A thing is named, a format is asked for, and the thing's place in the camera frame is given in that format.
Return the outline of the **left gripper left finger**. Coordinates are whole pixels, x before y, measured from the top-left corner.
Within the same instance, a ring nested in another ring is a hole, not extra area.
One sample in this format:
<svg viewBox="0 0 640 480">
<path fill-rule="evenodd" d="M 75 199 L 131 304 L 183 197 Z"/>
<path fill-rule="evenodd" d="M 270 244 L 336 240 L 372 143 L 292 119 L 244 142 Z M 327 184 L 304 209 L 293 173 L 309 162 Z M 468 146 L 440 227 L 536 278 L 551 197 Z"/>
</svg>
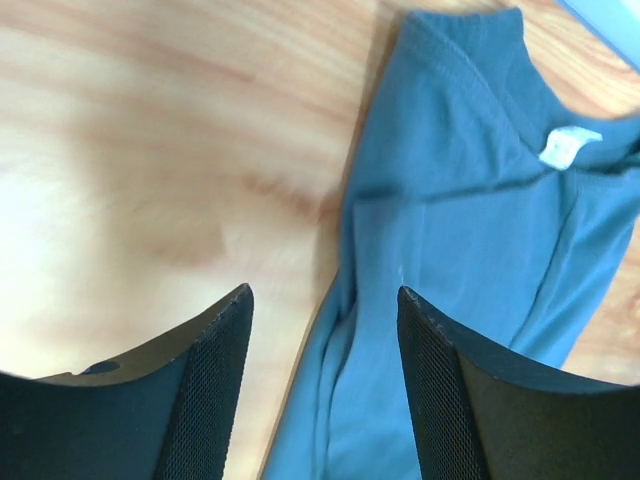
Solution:
<svg viewBox="0 0 640 480">
<path fill-rule="evenodd" d="M 80 374 L 1 377 L 5 479 L 219 479 L 251 334 L 240 285 Z"/>
</svg>

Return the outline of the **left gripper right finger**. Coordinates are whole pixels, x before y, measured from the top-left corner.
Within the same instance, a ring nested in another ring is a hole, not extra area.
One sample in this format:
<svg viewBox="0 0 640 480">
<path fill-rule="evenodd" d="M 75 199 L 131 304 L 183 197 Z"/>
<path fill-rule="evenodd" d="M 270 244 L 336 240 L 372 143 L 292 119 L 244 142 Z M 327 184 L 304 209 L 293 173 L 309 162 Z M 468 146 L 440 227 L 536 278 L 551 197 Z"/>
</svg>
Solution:
<svg viewBox="0 0 640 480">
<path fill-rule="evenodd" d="M 397 328 L 423 478 L 638 478 L 637 386 L 522 356 L 407 287 Z"/>
</svg>

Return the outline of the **grey blue t shirt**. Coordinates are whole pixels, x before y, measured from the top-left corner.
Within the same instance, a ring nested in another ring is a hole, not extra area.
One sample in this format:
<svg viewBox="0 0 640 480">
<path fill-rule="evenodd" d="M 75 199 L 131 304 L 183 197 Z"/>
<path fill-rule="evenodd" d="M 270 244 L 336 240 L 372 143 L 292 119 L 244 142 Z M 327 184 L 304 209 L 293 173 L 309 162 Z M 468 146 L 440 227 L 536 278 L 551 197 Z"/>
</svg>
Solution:
<svg viewBox="0 0 640 480">
<path fill-rule="evenodd" d="M 266 478 L 419 477 L 400 287 L 552 367 L 602 301 L 639 213 L 639 121 L 567 109 L 523 36 L 516 8 L 406 16 Z"/>
</svg>

